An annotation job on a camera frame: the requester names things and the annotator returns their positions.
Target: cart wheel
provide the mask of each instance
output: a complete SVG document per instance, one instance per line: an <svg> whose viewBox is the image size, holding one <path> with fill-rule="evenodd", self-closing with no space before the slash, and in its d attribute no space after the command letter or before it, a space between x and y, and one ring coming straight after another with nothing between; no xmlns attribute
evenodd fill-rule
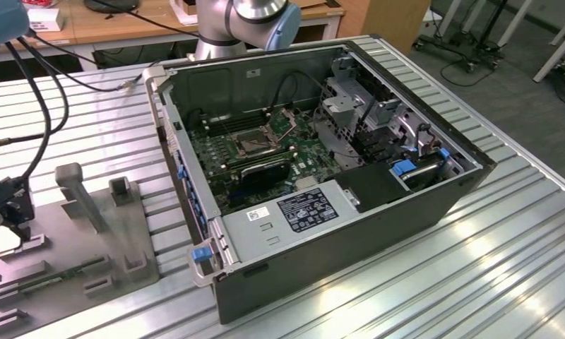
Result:
<svg viewBox="0 0 565 339"><path fill-rule="evenodd" d="M425 44L422 43L421 40L418 40L417 42L414 42L413 47L414 50L419 51L422 49L422 46L425 46Z"/></svg>

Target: robotic arm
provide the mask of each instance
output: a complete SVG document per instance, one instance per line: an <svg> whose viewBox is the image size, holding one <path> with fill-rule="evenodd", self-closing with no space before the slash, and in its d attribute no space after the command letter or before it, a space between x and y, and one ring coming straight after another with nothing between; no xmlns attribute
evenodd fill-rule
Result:
<svg viewBox="0 0 565 339"><path fill-rule="evenodd" d="M243 42L266 51L290 46L301 22L299 7L287 0L197 0L201 40L193 60L246 52ZM22 36L29 18L19 0L0 0L0 45Z"/></svg>
<svg viewBox="0 0 565 339"><path fill-rule="evenodd" d="M271 51L287 48L301 22L287 0L197 0L198 41L193 60L246 53L245 43Z"/></svg>

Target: aluminum extrusion table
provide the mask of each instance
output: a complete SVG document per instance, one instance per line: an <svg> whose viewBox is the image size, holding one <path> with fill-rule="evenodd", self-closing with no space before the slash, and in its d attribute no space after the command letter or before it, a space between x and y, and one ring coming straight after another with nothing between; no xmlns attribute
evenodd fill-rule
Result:
<svg viewBox="0 0 565 339"><path fill-rule="evenodd" d="M194 287L185 262L190 237L143 89L93 93L63 80L71 118L33 173L35 204L61 199L53 168L71 161L89 191L121 175L138 181L162 279L23 338L565 337L565 180L389 44L354 41L498 162L478 190L434 227L222 326L211 291ZM141 70L77 77L110 87ZM58 92L38 81L58 118ZM41 128L25 81L0 83L0 138ZM0 178L22 172L37 144L0 149Z"/></svg>

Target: circuit board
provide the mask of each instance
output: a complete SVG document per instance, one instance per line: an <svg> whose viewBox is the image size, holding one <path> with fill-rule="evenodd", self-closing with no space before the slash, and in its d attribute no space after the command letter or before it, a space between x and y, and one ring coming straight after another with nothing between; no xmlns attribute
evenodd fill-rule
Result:
<svg viewBox="0 0 565 339"><path fill-rule="evenodd" d="M223 215L293 193L298 179L311 177L319 183L341 172L310 124L306 113L278 109L267 123L251 129L221 136L190 132L193 149ZM238 178L243 171L277 161L290 164L286 178L267 189L242 193Z"/></svg>

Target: floor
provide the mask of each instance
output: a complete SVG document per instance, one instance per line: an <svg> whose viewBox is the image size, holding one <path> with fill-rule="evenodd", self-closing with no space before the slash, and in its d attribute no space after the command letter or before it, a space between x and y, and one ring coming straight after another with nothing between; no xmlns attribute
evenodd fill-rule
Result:
<svg viewBox="0 0 565 339"><path fill-rule="evenodd" d="M446 11L449 4L450 0L431 0L431 8L441 12ZM462 19L469 5L470 1L462 1L454 20ZM473 27L475 36L491 10L493 5L486 4ZM498 41L511 18L507 11L499 16L491 41ZM429 45L421 51L413 51L409 58L565 178L565 104L557 99L549 81L531 81L553 53L554 48L547 45L553 36L551 32L523 21L502 49L505 60L495 72L469 88L451 85L439 76L441 67L458 59L455 54ZM449 67L445 75L455 83L466 84L487 72L487 69L481 69L467 74Z"/></svg>

